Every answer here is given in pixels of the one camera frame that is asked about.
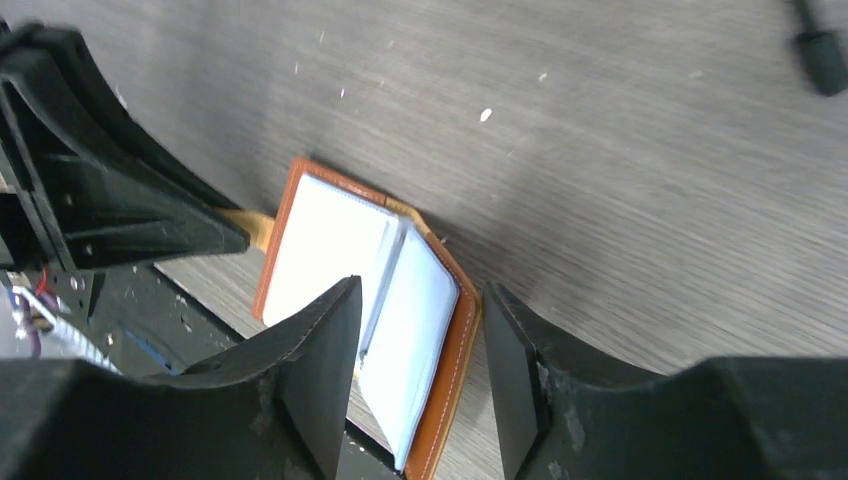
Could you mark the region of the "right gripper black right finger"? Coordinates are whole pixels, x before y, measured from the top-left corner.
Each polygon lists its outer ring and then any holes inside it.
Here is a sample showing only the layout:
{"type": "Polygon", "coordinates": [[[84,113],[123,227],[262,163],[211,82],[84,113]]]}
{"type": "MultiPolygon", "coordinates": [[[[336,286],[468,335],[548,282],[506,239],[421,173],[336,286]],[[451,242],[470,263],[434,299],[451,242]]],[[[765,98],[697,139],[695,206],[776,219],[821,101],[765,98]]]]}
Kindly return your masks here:
{"type": "Polygon", "coordinates": [[[617,359],[483,291],[509,479],[843,479],[847,362],[714,357],[671,375],[617,359]]]}

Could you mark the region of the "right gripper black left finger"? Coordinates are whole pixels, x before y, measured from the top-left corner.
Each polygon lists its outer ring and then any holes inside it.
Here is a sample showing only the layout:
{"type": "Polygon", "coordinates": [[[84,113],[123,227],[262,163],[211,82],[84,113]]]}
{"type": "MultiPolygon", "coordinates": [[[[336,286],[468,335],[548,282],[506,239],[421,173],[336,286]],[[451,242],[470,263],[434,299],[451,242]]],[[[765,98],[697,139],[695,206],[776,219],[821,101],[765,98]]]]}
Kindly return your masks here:
{"type": "Polygon", "coordinates": [[[179,375],[84,360],[1,365],[5,479],[332,479],[357,352],[362,284],[179,375]]]}

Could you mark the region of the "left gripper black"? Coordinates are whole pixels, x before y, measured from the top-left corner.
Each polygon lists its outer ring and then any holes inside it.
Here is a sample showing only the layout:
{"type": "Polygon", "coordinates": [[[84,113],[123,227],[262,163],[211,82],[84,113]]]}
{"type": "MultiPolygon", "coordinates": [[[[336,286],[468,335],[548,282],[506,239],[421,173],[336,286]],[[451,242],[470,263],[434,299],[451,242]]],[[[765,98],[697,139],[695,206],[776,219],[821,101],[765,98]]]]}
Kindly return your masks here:
{"type": "Polygon", "coordinates": [[[245,251],[227,208],[131,117],[77,29],[2,27],[2,285],[42,289],[90,325],[92,271],[245,251]]]}

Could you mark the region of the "brown card holder wallet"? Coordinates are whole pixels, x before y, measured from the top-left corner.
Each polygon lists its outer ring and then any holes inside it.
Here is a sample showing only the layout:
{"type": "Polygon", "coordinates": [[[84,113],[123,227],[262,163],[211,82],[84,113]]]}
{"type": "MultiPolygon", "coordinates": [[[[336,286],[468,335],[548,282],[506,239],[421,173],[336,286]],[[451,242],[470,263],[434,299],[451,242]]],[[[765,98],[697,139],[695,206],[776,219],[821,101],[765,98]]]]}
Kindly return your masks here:
{"type": "Polygon", "coordinates": [[[472,358],[482,307],[469,276],[420,212],[298,157],[275,215],[227,208],[265,260],[253,315],[273,326],[337,280],[362,281],[354,377],[392,457],[431,479],[472,358]]]}

